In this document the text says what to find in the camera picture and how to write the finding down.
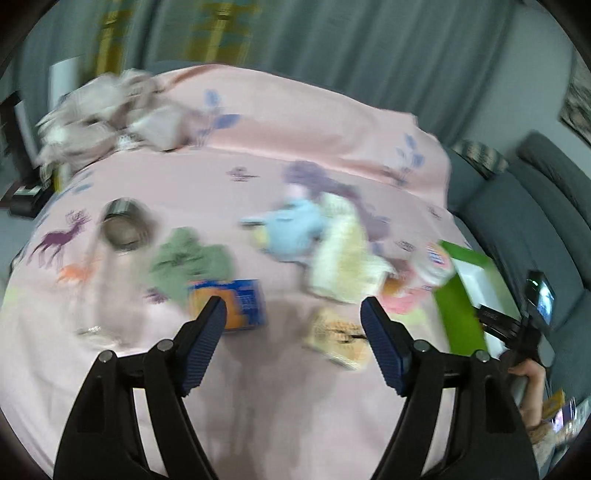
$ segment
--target gray curtain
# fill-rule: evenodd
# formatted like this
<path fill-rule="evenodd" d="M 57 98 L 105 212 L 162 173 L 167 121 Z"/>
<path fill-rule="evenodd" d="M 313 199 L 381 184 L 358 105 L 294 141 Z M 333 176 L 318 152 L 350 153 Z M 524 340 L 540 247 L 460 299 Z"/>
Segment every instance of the gray curtain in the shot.
<path fill-rule="evenodd" d="M 247 65 L 412 112 L 458 139 L 495 66 L 515 0 L 268 0 Z"/>
<path fill-rule="evenodd" d="M 291 77 L 379 108 L 412 112 L 424 130 L 451 144 L 482 96 L 515 4 L 516 0 L 60 0 L 24 41 L 0 79 L 0 90 L 21 90 L 35 124 L 47 112 L 50 65 L 80 56 L 85 80 L 90 79 L 105 12 L 119 5 L 130 15 L 121 32 L 122 69 L 151 69 L 170 60 L 185 66 L 203 60 L 207 42 L 217 41 L 220 50 L 213 61 Z M 228 31 L 221 41 L 213 40 L 213 25 L 220 24 Z"/>

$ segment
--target pink cloth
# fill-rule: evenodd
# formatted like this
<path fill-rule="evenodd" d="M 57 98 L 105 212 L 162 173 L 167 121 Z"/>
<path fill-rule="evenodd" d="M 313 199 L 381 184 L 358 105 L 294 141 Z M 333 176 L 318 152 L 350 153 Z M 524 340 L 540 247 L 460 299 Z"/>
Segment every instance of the pink cloth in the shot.
<path fill-rule="evenodd" d="M 179 83 L 179 76 L 186 79 Z M 219 98 L 217 110 L 209 114 L 211 124 L 233 127 L 203 133 L 199 149 L 114 154 L 74 177 L 40 218 L 0 310 L 3 412 L 33 458 L 51 473 L 72 403 L 100 351 L 74 334 L 75 280 L 84 276 L 76 272 L 98 234 L 104 206 L 131 197 L 150 211 L 154 247 L 170 229 L 191 226 L 204 244 L 228 246 L 237 278 L 261 280 L 268 326 L 225 335 L 202 386 L 185 400 L 220 478 L 370 478 L 404 400 L 384 384 L 373 359 L 367 370 L 350 372 L 304 349 L 301 341 L 316 307 L 329 304 L 343 318 L 358 322 L 359 306 L 303 293 L 301 267 L 259 252 L 239 219 L 280 203 L 286 161 L 303 158 L 328 167 L 334 179 L 354 184 L 376 215 L 390 218 L 392 233 L 383 242 L 387 257 L 406 258 L 410 244 L 442 238 L 463 244 L 444 209 L 448 159 L 412 116 L 372 109 L 290 80 L 217 66 L 170 73 L 164 80 L 168 94 L 191 108 L 204 107 L 205 92 L 215 88 Z M 219 119 L 233 114 L 241 117 Z M 392 159 L 396 148 L 409 148 L 405 134 L 415 139 L 424 164 L 408 173 L 406 187 L 399 188 L 379 172 L 388 162 L 399 168 Z M 80 210 L 90 222 L 64 244 L 62 258 L 58 254 L 50 267 L 40 266 L 35 247 L 49 232 L 70 231 L 68 218 L 74 217 L 68 214 Z M 46 262 L 55 248 L 46 252 Z M 60 272 L 69 274 L 58 281 Z M 147 297 L 143 308 L 136 346 L 119 355 L 146 351 L 172 338 L 189 320 L 171 302 L 154 304 Z M 426 318 L 409 323 L 409 331 L 447 351 L 433 300 L 426 299 L 423 308 Z M 148 460 L 163 472 L 140 396 L 138 419 Z M 428 466 L 443 456 L 452 404 L 453 393 L 445 392 Z"/>

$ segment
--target orange deer print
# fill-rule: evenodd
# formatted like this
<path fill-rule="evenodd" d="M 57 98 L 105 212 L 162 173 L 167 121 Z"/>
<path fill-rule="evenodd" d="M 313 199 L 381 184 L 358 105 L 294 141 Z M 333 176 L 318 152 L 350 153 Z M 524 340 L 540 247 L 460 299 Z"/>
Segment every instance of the orange deer print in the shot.
<path fill-rule="evenodd" d="M 88 267 L 81 267 L 75 263 L 72 263 L 70 265 L 66 265 L 60 270 L 60 274 L 57 277 L 57 283 L 62 281 L 85 283 L 94 272 L 94 264 L 90 264 Z"/>

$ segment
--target gray sofa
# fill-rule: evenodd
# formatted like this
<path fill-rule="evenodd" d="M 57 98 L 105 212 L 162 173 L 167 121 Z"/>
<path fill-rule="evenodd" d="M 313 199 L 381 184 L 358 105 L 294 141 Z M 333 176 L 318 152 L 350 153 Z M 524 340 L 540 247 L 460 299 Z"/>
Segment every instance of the gray sofa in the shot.
<path fill-rule="evenodd" d="M 591 395 L 591 179 L 538 132 L 489 180 L 447 152 L 448 208 L 473 248 L 495 261 L 522 311 L 528 270 L 546 274 L 556 296 L 550 391 L 581 401 Z"/>

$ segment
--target blue plush toy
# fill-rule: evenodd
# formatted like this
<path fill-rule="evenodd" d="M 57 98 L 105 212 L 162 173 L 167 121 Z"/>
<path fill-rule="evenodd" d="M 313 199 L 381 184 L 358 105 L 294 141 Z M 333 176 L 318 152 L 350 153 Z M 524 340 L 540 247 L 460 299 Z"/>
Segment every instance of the blue plush toy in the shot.
<path fill-rule="evenodd" d="M 311 200 L 294 199 L 281 210 L 241 222 L 257 226 L 254 238 L 259 248 L 280 262 L 298 262 L 305 261 L 313 241 L 322 235 L 325 218 Z"/>

